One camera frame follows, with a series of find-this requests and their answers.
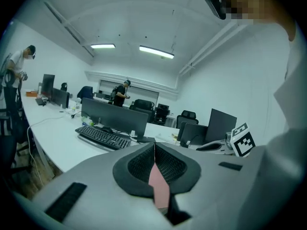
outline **black shirt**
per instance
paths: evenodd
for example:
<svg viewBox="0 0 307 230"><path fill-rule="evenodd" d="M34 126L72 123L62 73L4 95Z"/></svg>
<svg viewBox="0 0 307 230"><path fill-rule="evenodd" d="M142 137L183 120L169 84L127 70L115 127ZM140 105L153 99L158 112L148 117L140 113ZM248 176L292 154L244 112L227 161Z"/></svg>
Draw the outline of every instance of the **black shirt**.
<svg viewBox="0 0 307 230"><path fill-rule="evenodd" d="M123 84L117 87L117 93L118 92L120 92L123 95L125 94L126 89L125 89ZM115 95L115 97L114 97L114 105L123 106L124 101L125 101L125 98L122 98L122 97L119 97L119 96Z"/></svg>

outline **fluorescent light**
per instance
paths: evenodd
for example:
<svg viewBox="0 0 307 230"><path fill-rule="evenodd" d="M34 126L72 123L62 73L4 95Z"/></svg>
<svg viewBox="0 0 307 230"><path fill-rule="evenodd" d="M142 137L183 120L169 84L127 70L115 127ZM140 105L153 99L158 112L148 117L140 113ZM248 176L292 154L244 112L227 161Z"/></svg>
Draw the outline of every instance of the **fluorescent light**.
<svg viewBox="0 0 307 230"><path fill-rule="evenodd" d="M167 53L165 51L158 50L158 49L155 49L155 48L149 48L149 47L145 47L145 46L140 46L140 51L152 53L152 54L155 54L155 55L160 55L160 56L163 56L163 57L166 57L166 58L170 58L170 59L174 58L173 54L170 54L170 53Z"/></svg>
<svg viewBox="0 0 307 230"><path fill-rule="evenodd" d="M92 48L115 48L114 44L96 44L91 45Z"/></svg>

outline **white desk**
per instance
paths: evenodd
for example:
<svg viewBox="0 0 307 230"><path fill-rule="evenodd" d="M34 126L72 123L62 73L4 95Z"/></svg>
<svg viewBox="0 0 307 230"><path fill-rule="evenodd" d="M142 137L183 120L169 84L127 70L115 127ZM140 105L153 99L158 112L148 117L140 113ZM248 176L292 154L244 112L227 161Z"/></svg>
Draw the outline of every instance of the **white desk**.
<svg viewBox="0 0 307 230"><path fill-rule="evenodd" d="M81 118L77 117L80 114L71 119L70 114L60 113L63 109L60 109L59 106L51 103L48 103L46 106L39 106L34 97L25 96L25 91L22 92L22 102L29 125L36 124L47 118L62 117L46 120L31 127L38 152L47 172L51 176L53 173L47 164L44 153L61 171L66 172L90 157L108 152L92 146L77 137L78 133L75 132L75 129L82 126ZM168 141L175 144L172 133L178 134L178 132L179 130L175 128L147 124L145 136L154 137L157 141Z"/></svg>
<svg viewBox="0 0 307 230"><path fill-rule="evenodd" d="M106 100L104 98L99 98L99 97L93 97L94 100L100 101L100 102L104 102L104 103L109 103L109 100ZM123 107L128 108L129 109L129 105L123 104Z"/></svg>

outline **wooden floor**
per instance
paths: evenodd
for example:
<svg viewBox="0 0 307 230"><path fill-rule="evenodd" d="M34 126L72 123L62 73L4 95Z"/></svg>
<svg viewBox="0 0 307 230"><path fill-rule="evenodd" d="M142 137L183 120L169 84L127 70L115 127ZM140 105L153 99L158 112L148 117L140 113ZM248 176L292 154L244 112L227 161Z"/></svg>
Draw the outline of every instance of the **wooden floor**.
<svg viewBox="0 0 307 230"><path fill-rule="evenodd" d="M40 174L40 177L42 179L43 185L47 185L53 178L48 176L46 173L46 169L39 157L39 154L37 152L37 149L34 149L33 151L33 157L37 163L37 168ZM20 156L16 155L15 160L17 162L16 167L20 166L27 166L28 165L28 159L29 159L29 150L24 150L20 152ZM55 174L55 178L62 174L62 172L54 165L54 163L46 156L48 163L50 164L50 167ZM28 199L32 199L34 195L43 187L35 167L35 163L33 160L31 160L32 168L30 172L22 171L18 172L13 175L14 182L18 185L17 191L20 191L23 196L25 196Z"/></svg>

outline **black office chair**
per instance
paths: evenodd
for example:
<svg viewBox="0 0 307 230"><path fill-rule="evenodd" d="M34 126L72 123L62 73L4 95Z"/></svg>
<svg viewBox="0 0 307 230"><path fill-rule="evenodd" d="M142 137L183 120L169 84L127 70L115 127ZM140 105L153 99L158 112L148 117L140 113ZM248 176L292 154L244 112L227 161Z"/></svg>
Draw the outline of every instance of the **black office chair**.
<svg viewBox="0 0 307 230"><path fill-rule="evenodd" d="M67 83L66 82L62 83L61 90L67 91Z"/></svg>
<svg viewBox="0 0 307 230"><path fill-rule="evenodd" d="M14 73L12 71L6 72L6 86L3 88L4 90L4 97L5 97L5 103L6 103L6 109L0 110L2 112L0 116L1 120L1 136L5 135L5 124L7 131L14 137L14 140L22 144L26 141L28 141L27 138L27 128L29 127L29 124L25 118L25 114L22 108L21 103L21 94L20 94L20 88L18 88L18 95L20 98L20 103L15 101L16 96L14 95L14 91L12 89L12 83L14 82ZM33 134L32 131L29 130L29 139L31 142L31 150L35 148L35 143L33 142ZM20 156L20 151L29 149L29 144L23 146L22 148L17 150L17 155Z"/></svg>
<svg viewBox="0 0 307 230"><path fill-rule="evenodd" d="M164 110L162 108L157 108L156 109L156 114L153 120L153 123L155 125L161 125L164 126L166 123L166 117L169 113L169 110Z"/></svg>
<svg viewBox="0 0 307 230"><path fill-rule="evenodd" d="M147 122L152 123L154 119L153 106L154 106L153 102L138 99L135 102L133 102L133 104L129 107L129 109L148 114Z"/></svg>
<svg viewBox="0 0 307 230"><path fill-rule="evenodd" d="M0 116L1 123L1 136L0 136L0 166L1 171L3 171L4 176L7 179L11 179L11 175L20 171L27 170L30 172L32 166L23 166L18 168L12 168L12 163L15 163L14 157L17 152L17 143L24 143L27 140L26 135L26 127L19 116L19 112L17 109L17 103L15 102L14 91L12 90L12 82L11 79L14 80L14 75L11 72L7 72L8 81L6 81L7 87L3 88L5 103L7 108L3 110L2 114L6 115ZM7 127L8 132L11 135L5 135L4 127Z"/></svg>
<svg viewBox="0 0 307 230"><path fill-rule="evenodd" d="M93 99L93 87L90 86L82 87L82 89L77 94L77 98L81 99L81 103L83 98Z"/></svg>
<svg viewBox="0 0 307 230"><path fill-rule="evenodd" d="M196 113L186 110L183 111L181 115L177 116L176 128L179 128L182 122L198 124L198 120L196 119Z"/></svg>

